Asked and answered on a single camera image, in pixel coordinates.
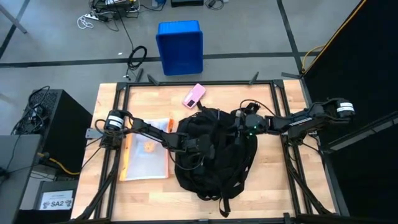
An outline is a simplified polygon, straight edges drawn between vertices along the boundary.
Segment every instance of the pink object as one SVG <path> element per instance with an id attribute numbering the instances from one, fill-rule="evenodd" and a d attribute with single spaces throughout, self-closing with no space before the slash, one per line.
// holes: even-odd
<path id="1" fill-rule="evenodd" d="M 184 104 L 187 108 L 193 108 L 198 103 L 200 98 L 205 94 L 205 92 L 205 87 L 201 86 L 200 84 L 196 84 L 184 98 L 182 104 Z"/>

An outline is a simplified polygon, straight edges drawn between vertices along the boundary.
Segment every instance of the wooden table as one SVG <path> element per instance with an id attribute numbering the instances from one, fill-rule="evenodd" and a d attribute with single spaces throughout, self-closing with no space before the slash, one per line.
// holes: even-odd
<path id="1" fill-rule="evenodd" d="M 299 81 L 286 80 L 284 85 L 291 112 L 302 110 L 306 105 Z M 92 126 L 95 120 L 106 119 L 113 106 L 115 88 L 115 83 L 99 86 Z M 128 110 L 135 117 L 142 119 L 172 118 L 179 121 L 197 110 L 189 110 L 181 104 L 190 88 L 191 86 L 133 87 L 129 93 Z M 261 101 L 269 105 L 270 109 L 274 109 L 269 85 L 206 86 L 206 95 L 201 102 L 209 108 L 231 111 L 238 108 L 242 100 L 248 98 Z M 271 115 L 264 108 L 261 108 L 258 114 Z M 306 138 L 304 141 L 313 147 L 317 146 L 312 138 Z M 89 146 L 83 162 L 90 158 L 97 148 L 97 143 Z M 334 212 L 320 156 L 306 146 L 300 146 L 300 155 L 309 188 L 325 208 Z M 82 170 L 72 218 L 79 216 L 94 197 L 98 189 L 103 158 L 104 150 L 97 153 Z M 218 202 L 204 202 L 179 186 L 172 161 L 169 161 L 169 172 L 168 179 L 118 181 L 112 221 L 223 218 L 218 211 Z M 302 192 L 297 184 L 296 186 L 300 206 L 302 211 L 305 211 Z M 106 204 L 103 203 L 103 214 Z M 279 136 L 258 136 L 258 150 L 246 181 L 245 191 L 230 200 L 230 204 L 232 211 L 228 218 L 275 218 L 281 217 L 284 212 L 294 216 Z"/>

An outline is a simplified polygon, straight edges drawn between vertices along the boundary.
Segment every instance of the blue plastic bin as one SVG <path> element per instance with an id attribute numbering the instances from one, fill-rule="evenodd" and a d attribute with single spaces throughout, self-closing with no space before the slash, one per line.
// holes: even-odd
<path id="1" fill-rule="evenodd" d="M 198 21 L 162 22 L 156 42 L 165 75 L 203 71 L 203 34 Z"/>

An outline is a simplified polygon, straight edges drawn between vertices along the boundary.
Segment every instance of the clear plastic bag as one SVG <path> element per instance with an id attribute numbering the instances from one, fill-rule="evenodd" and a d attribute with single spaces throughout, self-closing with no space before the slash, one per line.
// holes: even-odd
<path id="1" fill-rule="evenodd" d="M 165 132 L 171 132 L 173 126 L 173 120 L 168 118 L 144 121 Z M 123 155 L 121 181 L 169 177 L 168 152 L 161 143 L 140 134 L 132 134 L 130 141 L 126 139 L 126 144 L 129 147 L 125 148 Z"/>

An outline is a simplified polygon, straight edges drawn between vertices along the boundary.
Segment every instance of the black wall panel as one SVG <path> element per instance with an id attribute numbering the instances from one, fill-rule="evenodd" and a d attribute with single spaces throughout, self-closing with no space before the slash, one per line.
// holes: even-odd
<path id="1" fill-rule="evenodd" d="M 398 1 L 367 0 L 304 76 L 313 102 L 343 97 L 349 126 L 320 131 L 322 144 L 398 111 Z"/>
<path id="2" fill-rule="evenodd" d="M 330 155 L 349 214 L 396 220 L 398 124 Z"/>

